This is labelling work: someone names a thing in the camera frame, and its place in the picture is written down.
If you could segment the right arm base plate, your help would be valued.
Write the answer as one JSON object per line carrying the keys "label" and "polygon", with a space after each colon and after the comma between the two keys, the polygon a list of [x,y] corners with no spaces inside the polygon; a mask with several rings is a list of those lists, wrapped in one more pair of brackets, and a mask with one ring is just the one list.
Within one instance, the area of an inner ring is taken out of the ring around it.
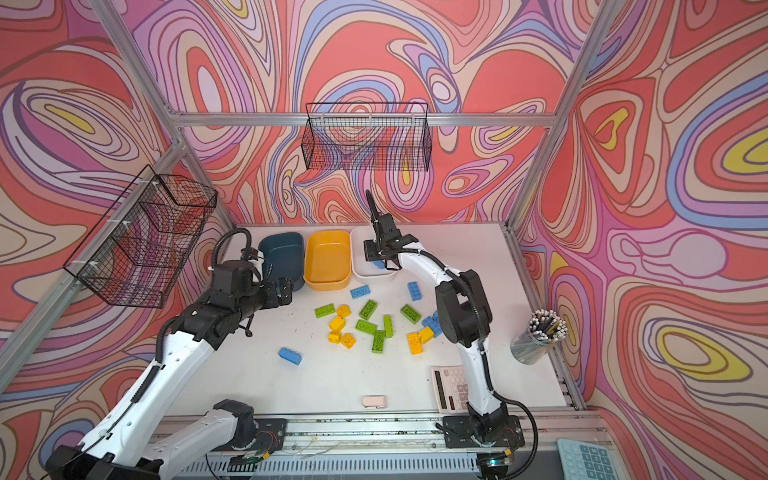
{"label": "right arm base plate", "polygon": [[515,415],[509,415],[489,428],[469,415],[445,416],[439,425],[448,448],[517,450],[526,445],[520,419]]}

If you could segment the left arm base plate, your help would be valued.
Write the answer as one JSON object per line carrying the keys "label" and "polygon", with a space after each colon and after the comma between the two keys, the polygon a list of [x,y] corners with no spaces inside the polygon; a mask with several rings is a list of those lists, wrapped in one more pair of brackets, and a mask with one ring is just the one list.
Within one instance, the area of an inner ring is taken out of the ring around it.
{"label": "left arm base plate", "polygon": [[285,418],[261,418],[254,421],[255,432],[242,445],[231,444],[232,451],[274,453],[283,449],[288,421]]}

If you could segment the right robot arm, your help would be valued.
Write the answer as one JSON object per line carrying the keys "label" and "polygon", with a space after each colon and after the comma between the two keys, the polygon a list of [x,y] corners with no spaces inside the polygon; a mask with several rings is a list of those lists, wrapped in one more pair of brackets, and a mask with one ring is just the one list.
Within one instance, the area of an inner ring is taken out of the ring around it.
{"label": "right robot arm", "polygon": [[434,287],[440,328],[447,340],[456,345],[468,386],[468,417],[471,437],[482,445],[511,434],[512,449],[525,444],[520,428],[509,424],[510,406],[524,413],[530,423],[531,452],[539,446],[536,420],[530,409],[518,400],[504,397],[493,386],[490,370],[489,341],[493,320],[482,281],[473,270],[460,271],[426,250],[411,234],[403,234],[389,213],[377,208],[371,191],[365,192],[374,238],[363,242],[367,261],[393,264],[407,270]]}

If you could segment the blue lego brick lone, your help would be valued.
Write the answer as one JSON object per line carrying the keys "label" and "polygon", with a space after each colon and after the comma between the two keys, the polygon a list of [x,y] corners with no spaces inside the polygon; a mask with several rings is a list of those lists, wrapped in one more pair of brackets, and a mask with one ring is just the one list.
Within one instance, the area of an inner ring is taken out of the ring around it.
{"label": "blue lego brick lone", "polygon": [[278,355],[281,359],[293,365],[300,365],[302,362],[302,356],[299,353],[285,347],[278,351]]}

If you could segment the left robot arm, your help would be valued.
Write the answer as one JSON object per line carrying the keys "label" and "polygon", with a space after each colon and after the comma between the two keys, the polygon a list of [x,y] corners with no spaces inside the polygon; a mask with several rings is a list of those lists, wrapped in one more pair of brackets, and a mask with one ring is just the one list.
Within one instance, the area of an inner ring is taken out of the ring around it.
{"label": "left robot arm", "polygon": [[253,337],[261,310],[287,306],[292,282],[268,281],[256,267],[251,232],[236,260],[220,260],[213,249],[210,287],[181,314],[166,321],[156,337],[154,357],[117,405],[74,446],[58,446],[45,462],[47,479],[171,479],[220,447],[248,451],[259,428],[253,408],[225,399],[202,419],[153,446],[152,434],[189,380],[224,341],[238,331]]}

